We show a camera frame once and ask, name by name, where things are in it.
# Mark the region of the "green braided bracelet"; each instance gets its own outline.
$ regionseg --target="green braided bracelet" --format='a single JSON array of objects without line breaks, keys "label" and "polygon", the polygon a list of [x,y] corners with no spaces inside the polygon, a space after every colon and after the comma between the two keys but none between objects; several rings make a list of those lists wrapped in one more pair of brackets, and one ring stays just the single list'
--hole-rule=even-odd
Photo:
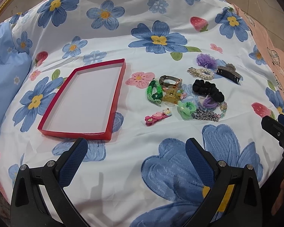
[{"label": "green braided bracelet", "polygon": [[[157,92],[153,94],[153,88],[156,88]],[[163,97],[163,90],[158,80],[152,80],[146,89],[147,99],[151,102],[161,104]]]}]

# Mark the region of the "black bracket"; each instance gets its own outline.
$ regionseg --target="black bracket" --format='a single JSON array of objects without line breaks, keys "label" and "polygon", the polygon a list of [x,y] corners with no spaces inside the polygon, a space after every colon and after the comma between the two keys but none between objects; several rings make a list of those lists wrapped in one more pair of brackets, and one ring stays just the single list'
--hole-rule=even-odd
[{"label": "black bracket", "polygon": [[[222,160],[216,161],[194,138],[186,141],[185,149],[202,183],[210,187],[210,191],[183,227],[262,226],[260,187],[253,166],[248,164],[238,168],[228,166]],[[234,188],[223,216],[211,222],[232,184]]]},{"label": "black bracket", "polygon": [[[43,167],[38,168],[30,169],[28,165],[19,168],[11,199],[12,227],[90,227],[63,190],[63,187],[70,185],[87,149],[87,141],[78,138],[57,161],[50,160]],[[51,217],[39,185],[45,186],[63,223]]]}]

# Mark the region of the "pink flower print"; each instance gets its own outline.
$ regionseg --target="pink flower print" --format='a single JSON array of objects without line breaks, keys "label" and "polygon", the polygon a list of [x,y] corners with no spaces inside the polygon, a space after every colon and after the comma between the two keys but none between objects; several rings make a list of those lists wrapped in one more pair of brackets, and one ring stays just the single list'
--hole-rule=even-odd
[{"label": "pink flower print", "polygon": [[223,54],[223,50],[220,47],[217,47],[217,45],[215,44],[211,44],[211,49],[220,52],[221,54]]},{"label": "pink flower print", "polygon": [[33,73],[29,76],[29,78],[31,79],[31,81],[34,81],[39,75],[40,75],[40,71],[39,70],[35,70],[33,71]]},{"label": "pink flower print", "polygon": [[149,85],[149,82],[153,80],[155,77],[155,74],[152,72],[136,72],[132,74],[132,78],[126,80],[127,85],[135,85],[136,87],[140,89],[147,88]]}]

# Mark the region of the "scrunchie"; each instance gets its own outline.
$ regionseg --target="scrunchie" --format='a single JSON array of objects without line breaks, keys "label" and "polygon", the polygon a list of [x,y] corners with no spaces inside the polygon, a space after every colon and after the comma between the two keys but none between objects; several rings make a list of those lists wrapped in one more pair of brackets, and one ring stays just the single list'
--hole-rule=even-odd
[{"label": "scrunchie", "polygon": [[208,81],[204,82],[203,79],[196,79],[192,86],[192,90],[199,95],[210,95],[214,101],[219,103],[225,100],[224,95],[217,89],[214,83],[210,83]]},{"label": "scrunchie", "polygon": [[207,97],[203,102],[203,107],[205,108],[216,108],[218,106],[218,103],[212,98]]},{"label": "scrunchie", "polygon": [[190,119],[191,115],[196,111],[197,107],[191,102],[183,103],[178,101],[178,112],[181,114],[183,119]]}]

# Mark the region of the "blue pillow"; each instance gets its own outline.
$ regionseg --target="blue pillow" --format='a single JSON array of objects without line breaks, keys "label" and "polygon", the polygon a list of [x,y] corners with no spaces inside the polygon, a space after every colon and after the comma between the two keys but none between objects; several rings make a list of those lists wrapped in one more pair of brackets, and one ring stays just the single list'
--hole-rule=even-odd
[{"label": "blue pillow", "polygon": [[19,53],[11,35],[9,22],[0,24],[0,127],[5,112],[26,78],[31,57]]}]

